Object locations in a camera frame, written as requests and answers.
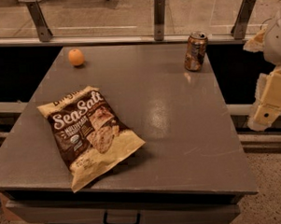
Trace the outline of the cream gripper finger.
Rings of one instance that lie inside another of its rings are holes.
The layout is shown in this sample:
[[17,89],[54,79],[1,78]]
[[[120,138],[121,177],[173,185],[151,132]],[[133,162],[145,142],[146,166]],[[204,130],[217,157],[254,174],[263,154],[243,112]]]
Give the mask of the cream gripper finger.
[[247,40],[244,44],[244,50],[248,52],[256,53],[258,51],[264,51],[264,36],[265,36],[265,29],[259,30],[253,38]]
[[260,73],[255,102],[251,106],[247,126],[253,131],[269,128],[281,114],[281,65],[269,75]]

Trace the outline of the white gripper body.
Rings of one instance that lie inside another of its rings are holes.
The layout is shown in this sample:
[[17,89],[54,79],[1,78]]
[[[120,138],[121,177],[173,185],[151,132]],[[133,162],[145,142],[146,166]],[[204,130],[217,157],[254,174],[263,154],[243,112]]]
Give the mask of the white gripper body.
[[281,8],[268,23],[263,46],[264,59],[274,65],[281,65]]

